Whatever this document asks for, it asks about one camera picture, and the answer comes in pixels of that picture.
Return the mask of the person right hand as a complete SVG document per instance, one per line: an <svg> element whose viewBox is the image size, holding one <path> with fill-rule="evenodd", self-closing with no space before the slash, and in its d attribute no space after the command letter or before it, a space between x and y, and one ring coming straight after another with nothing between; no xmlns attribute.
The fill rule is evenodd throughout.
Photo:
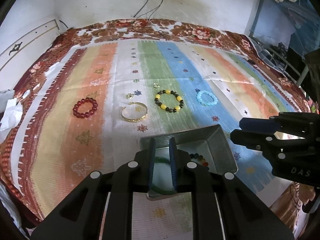
<svg viewBox="0 0 320 240"><path fill-rule="evenodd" d="M313 186L300 184L299 199L303 203L305 213L314 213L318 205L318 196Z"/></svg>

